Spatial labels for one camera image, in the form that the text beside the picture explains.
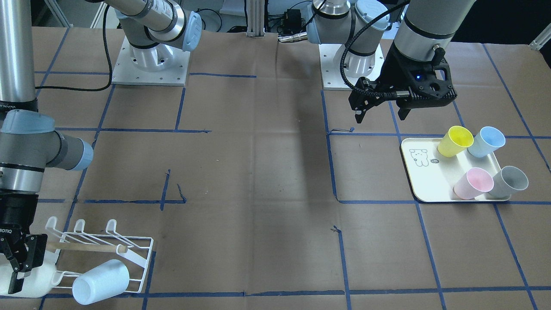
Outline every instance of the metal mounting plate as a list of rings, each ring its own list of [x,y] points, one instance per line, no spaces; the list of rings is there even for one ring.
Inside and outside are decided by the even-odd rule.
[[[339,70],[341,57],[335,58],[335,54],[342,44],[320,44],[320,65],[321,65],[321,78],[323,81],[324,90],[350,90],[346,84],[344,84]],[[385,61],[382,55],[381,46],[377,47],[375,51],[375,66],[371,73],[366,76],[369,80],[373,81],[381,74],[382,64]],[[348,77],[348,80],[352,85],[356,84],[358,78]]]
[[[143,71],[132,62],[130,43],[125,38],[114,65],[113,84],[185,86],[190,52],[184,52],[171,46],[168,48],[172,49],[175,55],[175,62],[171,67],[155,72]]]

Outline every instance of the cup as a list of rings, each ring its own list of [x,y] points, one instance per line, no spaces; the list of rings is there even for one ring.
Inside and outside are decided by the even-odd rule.
[[[525,190],[527,187],[528,178],[522,170],[513,166],[505,166],[494,176],[494,189],[489,194],[497,198],[504,198]]]
[[[473,145],[467,150],[472,156],[481,158],[505,145],[505,136],[491,126],[483,127],[474,137]]]
[[[464,174],[453,187],[453,191],[461,199],[473,199],[478,195],[491,191],[494,180],[491,175],[482,168],[471,168]]]
[[[462,126],[452,126],[438,144],[438,152],[453,157],[473,145],[473,134]]]
[[[53,279],[56,273],[57,255],[45,251],[42,266],[31,270],[31,274],[23,281],[23,289],[18,293],[8,294],[13,269],[8,260],[2,257],[0,260],[4,260],[0,264],[0,295],[2,296],[39,298],[48,294],[54,286],[59,284]]]
[[[80,304],[91,304],[123,293],[129,282],[126,266],[112,259],[78,276],[73,283],[73,297]]]

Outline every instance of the cartoon bear print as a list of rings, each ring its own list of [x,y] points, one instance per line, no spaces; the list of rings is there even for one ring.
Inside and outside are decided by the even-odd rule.
[[[425,149],[410,149],[409,153],[413,157],[413,160],[415,161],[415,164],[418,167],[428,167],[429,166],[429,160],[427,155],[427,150]]]

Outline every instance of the yellow cup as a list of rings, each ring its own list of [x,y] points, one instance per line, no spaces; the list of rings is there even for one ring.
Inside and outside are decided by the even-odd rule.
[[[462,126],[451,127],[438,144],[438,152],[446,157],[453,157],[473,145],[473,134]]]

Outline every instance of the tray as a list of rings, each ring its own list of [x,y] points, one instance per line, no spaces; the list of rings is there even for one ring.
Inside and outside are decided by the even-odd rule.
[[[468,151],[448,158],[436,149],[441,138],[407,138],[400,147],[413,194],[423,202],[507,201],[484,193],[470,200],[459,198],[453,186],[471,168],[479,167],[495,175],[501,167],[494,153],[476,158]]]

